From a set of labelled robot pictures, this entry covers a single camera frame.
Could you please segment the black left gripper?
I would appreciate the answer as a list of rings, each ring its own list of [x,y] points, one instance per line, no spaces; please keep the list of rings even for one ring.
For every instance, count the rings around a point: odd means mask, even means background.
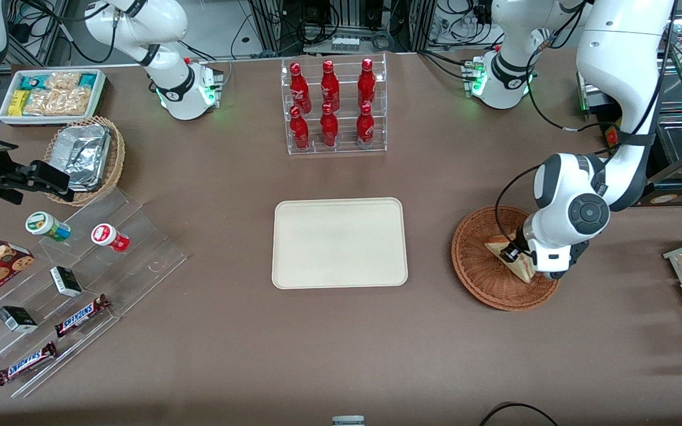
[[[513,246],[506,246],[506,248],[501,249],[498,256],[500,256],[504,262],[514,263],[523,253],[532,261],[533,265],[536,265],[535,251],[530,248],[526,234],[522,228],[517,228],[513,238],[513,244]]]

